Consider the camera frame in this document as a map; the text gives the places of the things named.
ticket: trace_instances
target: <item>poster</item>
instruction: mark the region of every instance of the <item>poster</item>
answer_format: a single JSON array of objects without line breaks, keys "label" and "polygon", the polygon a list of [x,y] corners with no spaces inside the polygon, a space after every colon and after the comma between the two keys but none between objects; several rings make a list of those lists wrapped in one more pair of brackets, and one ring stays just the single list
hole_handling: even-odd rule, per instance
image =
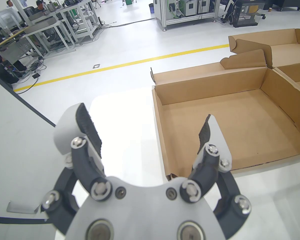
[{"label": "poster", "polygon": [[22,4],[23,7],[28,7],[27,6],[27,0],[19,0],[20,3]]}]

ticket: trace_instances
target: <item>lab equipment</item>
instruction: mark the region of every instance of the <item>lab equipment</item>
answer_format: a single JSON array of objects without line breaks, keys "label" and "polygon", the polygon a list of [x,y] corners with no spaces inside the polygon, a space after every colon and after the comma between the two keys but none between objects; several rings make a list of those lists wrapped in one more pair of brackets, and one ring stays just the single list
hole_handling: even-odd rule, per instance
[{"label": "lab equipment", "polygon": [[230,15],[230,24],[234,27],[257,26],[261,17],[266,19],[265,14],[258,13],[264,5],[261,0],[237,0]]},{"label": "lab equipment", "polygon": [[[176,177],[155,187],[133,186],[105,175],[102,142],[87,109],[83,103],[71,106],[54,131],[65,168],[43,197],[41,210],[66,240],[229,239],[252,206],[230,172],[231,153],[213,115],[206,118],[199,140],[188,178]],[[77,180],[89,193],[80,208],[72,195]],[[212,211],[203,196],[215,183],[221,199]]]},{"label": "lab equipment", "polygon": [[23,23],[18,12],[12,7],[3,9],[0,11],[0,27],[4,30],[11,30],[13,27],[17,26],[19,29],[20,25]]},{"label": "lab equipment", "polygon": [[179,9],[184,16],[196,15],[197,2],[198,0],[180,0]]},{"label": "lab equipment", "polygon": [[203,14],[209,12],[210,0],[198,0],[197,2],[197,14]]}]

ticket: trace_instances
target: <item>black cable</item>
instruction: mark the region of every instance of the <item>black cable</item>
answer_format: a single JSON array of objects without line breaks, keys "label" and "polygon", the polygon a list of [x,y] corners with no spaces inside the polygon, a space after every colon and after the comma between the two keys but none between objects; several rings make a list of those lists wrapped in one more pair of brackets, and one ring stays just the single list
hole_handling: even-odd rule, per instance
[{"label": "black cable", "polygon": [[38,79],[39,79],[39,77],[37,77],[37,80],[35,81],[35,83],[32,84],[32,86],[29,89],[26,89],[25,91],[17,93],[17,94],[20,95],[20,94],[23,94],[23,93],[27,92],[28,90],[30,90],[38,82]]}]

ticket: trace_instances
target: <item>open cardboard box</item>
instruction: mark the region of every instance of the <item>open cardboard box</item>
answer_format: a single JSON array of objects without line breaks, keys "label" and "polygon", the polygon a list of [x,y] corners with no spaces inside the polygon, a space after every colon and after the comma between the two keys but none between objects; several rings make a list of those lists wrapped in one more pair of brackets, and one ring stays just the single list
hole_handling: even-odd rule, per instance
[{"label": "open cardboard box", "polygon": [[281,29],[229,36],[230,51],[262,49],[267,67],[300,63],[300,29]]},{"label": "open cardboard box", "polygon": [[168,179],[191,173],[209,114],[228,144],[233,170],[300,154],[300,91],[266,67],[262,50],[151,76]]},{"label": "open cardboard box", "polygon": [[300,91],[300,63],[279,66],[276,67],[275,70],[285,76],[287,80],[290,80],[290,82]]}]

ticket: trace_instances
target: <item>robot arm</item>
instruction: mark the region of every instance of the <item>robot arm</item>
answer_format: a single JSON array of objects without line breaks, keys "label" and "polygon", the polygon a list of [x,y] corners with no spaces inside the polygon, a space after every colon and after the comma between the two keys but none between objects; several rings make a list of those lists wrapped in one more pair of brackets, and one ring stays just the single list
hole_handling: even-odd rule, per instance
[{"label": "robot arm", "polygon": [[[101,140],[83,103],[66,110],[54,142],[66,168],[41,205],[66,240],[198,239],[233,236],[251,212],[231,169],[231,154],[213,115],[199,134],[200,148],[188,178],[157,187],[137,187],[106,177]],[[89,196],[78,208],[71,195],[79,180]],[[221,199],[214,211],[203,196],[217,184]]]}]

